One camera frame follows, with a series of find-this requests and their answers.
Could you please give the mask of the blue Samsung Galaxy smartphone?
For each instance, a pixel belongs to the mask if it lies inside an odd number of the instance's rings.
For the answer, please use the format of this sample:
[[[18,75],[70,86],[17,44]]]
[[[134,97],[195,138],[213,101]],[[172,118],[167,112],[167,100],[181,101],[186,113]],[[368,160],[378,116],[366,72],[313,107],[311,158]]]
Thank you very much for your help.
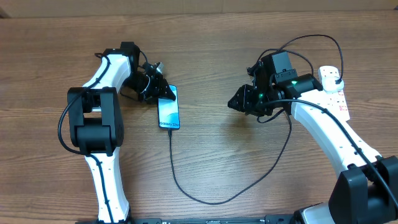
[[[178,91],[175,85],[170,85],[175,100],[158,100],[158,122],[160,128],[180,129],[180,116],[178,108]]]

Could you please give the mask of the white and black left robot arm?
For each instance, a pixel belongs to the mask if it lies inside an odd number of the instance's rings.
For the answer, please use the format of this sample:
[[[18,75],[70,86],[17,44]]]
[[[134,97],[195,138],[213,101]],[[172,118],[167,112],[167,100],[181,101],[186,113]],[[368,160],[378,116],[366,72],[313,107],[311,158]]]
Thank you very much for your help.
[[[61,128],[68,119],[73,147],[65,149],[82,155],[90,168],[98,200],[95,223],[134,223],[119,165],[124,141],[119,92],[129,88],[139,102],[147,104],[177,100],[162,74],[162,63],[140,63],[142,54],[134,42],[97,53],[101,65],[83,86],[68,90],[67,106],[58,122]]]

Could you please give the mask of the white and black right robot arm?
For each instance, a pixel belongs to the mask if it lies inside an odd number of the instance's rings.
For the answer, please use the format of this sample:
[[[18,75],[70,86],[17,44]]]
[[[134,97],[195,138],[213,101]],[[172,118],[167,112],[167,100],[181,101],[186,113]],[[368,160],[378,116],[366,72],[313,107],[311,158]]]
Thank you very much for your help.
[[[327,202],[291,215],[269,215],[270,223],[388,223],[397,219],[397,158],[383,157],[327,106],[327,92],[311,73],[297,75],[287,51],[260,58],[247,69],[228,107],[258,118],[276,108],[301,123],[330,160],[337,181]]]

